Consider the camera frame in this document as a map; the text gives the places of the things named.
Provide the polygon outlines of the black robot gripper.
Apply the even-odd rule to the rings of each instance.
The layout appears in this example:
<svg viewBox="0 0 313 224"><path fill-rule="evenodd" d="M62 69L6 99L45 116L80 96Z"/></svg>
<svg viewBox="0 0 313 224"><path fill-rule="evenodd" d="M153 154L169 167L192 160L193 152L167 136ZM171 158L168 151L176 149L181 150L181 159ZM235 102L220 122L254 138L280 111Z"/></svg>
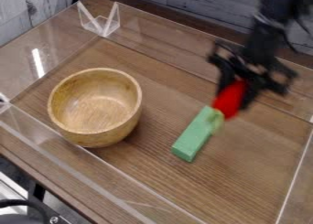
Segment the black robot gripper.
<svg viewBox="0 0 313 224"><path fill-rule="evenodd" d="M284 95L298 74L275 57L276 49L286 39L288 18L266 14L254 16L248 39L240 49L216 40L205 60L220 71L216 93L233 83L235 78L246 81L239 110L244 111L262 90Z"/></svg>

